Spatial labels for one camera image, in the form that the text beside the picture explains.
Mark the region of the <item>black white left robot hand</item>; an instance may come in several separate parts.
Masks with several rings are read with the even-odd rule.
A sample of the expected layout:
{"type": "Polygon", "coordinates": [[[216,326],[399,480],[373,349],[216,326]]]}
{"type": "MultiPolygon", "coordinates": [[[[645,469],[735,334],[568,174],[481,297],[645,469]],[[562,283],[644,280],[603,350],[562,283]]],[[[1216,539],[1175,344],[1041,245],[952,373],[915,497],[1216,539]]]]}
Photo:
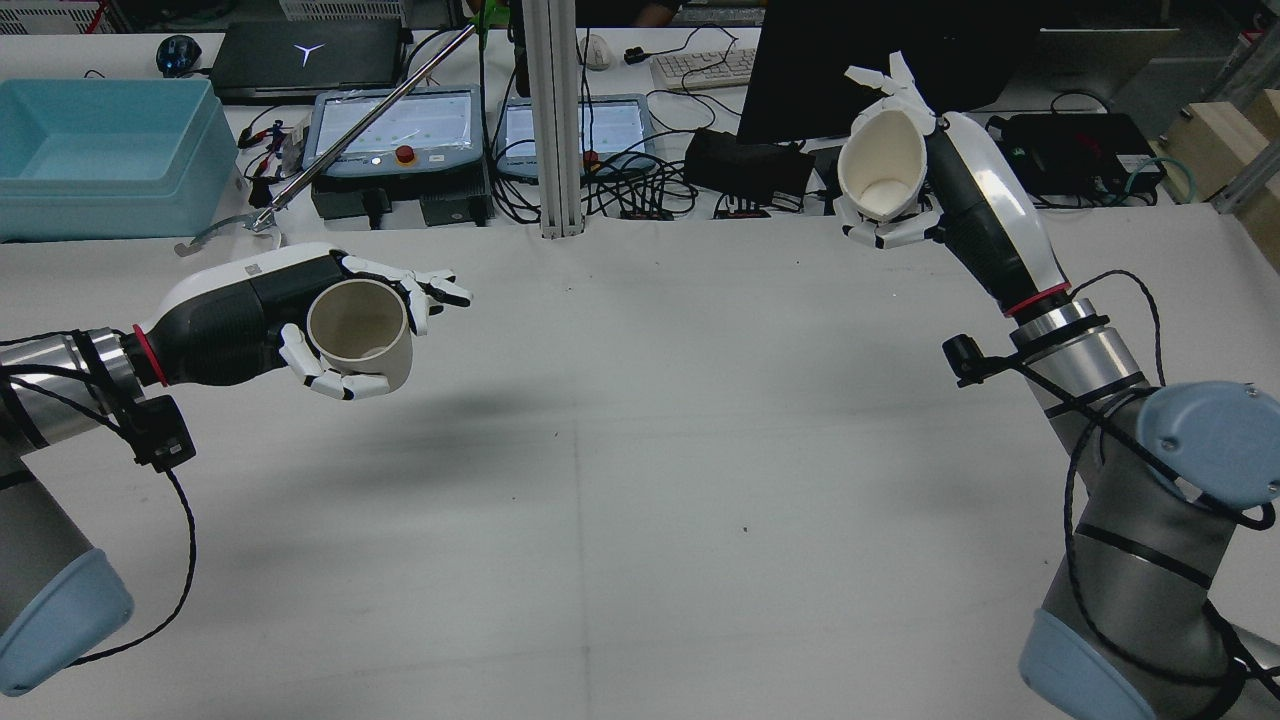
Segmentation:
{"type": "Polygon", "coordinates": [[[289,368],[306,388],[353,401],[388,395],[406,372],[353,369],[355,354],[320,340],[310,320],[316,301],[337,286],[385,290],[396,300],[394,334],[421,336],[429,316],[467,307],[474,293],[449,270],[415,272],[308,242],[225,263],[175,284],[155,315],[134,325],[123,347],[142,386],[237,386],[289,368]]]}

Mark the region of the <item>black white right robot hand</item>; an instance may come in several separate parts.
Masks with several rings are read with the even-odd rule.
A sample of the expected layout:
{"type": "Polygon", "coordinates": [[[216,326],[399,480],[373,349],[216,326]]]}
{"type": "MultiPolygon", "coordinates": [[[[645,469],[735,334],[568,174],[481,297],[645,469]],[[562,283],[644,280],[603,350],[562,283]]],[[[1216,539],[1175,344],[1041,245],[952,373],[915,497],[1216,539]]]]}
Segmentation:
{"type": "Polygon", "coordinates": [[[901,53],[886,73],[845,74],[882,96],[855,117],[835,164],[844,233],[873,249],[943,245],[1021,324],[1066,304],[1070,284],[1041,217],[988,132],[932,109],[901,53]]]}

